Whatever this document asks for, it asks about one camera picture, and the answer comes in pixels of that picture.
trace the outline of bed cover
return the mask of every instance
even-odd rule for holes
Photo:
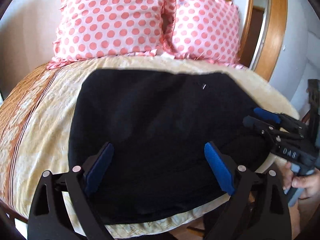
[[[284,96],[245,68],[141,56],[90,59],[49,71],[42,65],[14,88],[0,108],[0,200],[23,217],[28,217],[42,172],[50,170],[56,174],[68,171],[68,137],[77,95],[82,82],[98,68],[151,69],[190,74],[222,72],[233,78],[264,109],[299,118]],[[257,171],[265,171],[276,158],[270,154]],[[223,195],[167,219],[106,227],[114,238],[157,234],[201,217],[228,198],[228,195]],[[65,193],[64,199],[73,227],[83,234],[68,193]]]

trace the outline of blue rubber pad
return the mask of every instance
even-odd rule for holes
[[[92,166],[90,172],[87,174],[87,176],[85,176],[84,193],[87,196],[90,196],[92,193],[95,193],[98,190],[103,175],[105,174],[107,168],[111,163],[114,150],[115,149],[113,145],[111,143],[108,143],[107,146],[103,149],[99,158]]]
[[[204,156],[221,189],[232,196],[235,193],[233,176],[210,143],[206,143],[204,146]]]
[[[273,120],[275,123],[280,123],[281,119],[277,114],[271,113],[269,111],[266,111],[262,108],[256,107],[254,110],[254,113],[261,117],[263,120]]]

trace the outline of silver bolt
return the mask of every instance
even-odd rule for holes
[[[44,177],[48,177],[49,175],[50,175],[50,171],[44,171],[42,173],[42,176],[44,176]]]
[[[243,171],[246,171],[247,168],[245,166],[243,166],[243,165],[239,165],[238,166],[238,170],[243,172]]]
[[[72,168],[72,171],[73,171],[73,172],[79,172],[79,171],[81,171],[81,167],[80,167],[80,166],[74,166],[74,167]]]
[[[276,176],[277,174],[276,174],[276,172],[274,171],[274,170],[270,170],[269,171],[269,174],[270,174],[270,176],[272,176],[272,177],[274,177],[274,176]]]

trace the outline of black garment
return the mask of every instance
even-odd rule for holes
[[[106,141],[115,153],[90,201],[105,224],[170,217],[223,194],[204,157],[213,140],[251,170],[269,148],[242,125],[257,104],[227,75],[96,70],[83,83],[69,138],[69,167]]]

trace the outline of polka dot pillow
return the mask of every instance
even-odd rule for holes
[[[61,0],[62,20],[48,69],[119,54],[155,55],[163,47],[164,0]]]
[[[166,8],[170,10],[168,0]],[[236,63],[238,8],[225,0],[176,0],[175,17],[165,35],[165,49],[176,58]]]

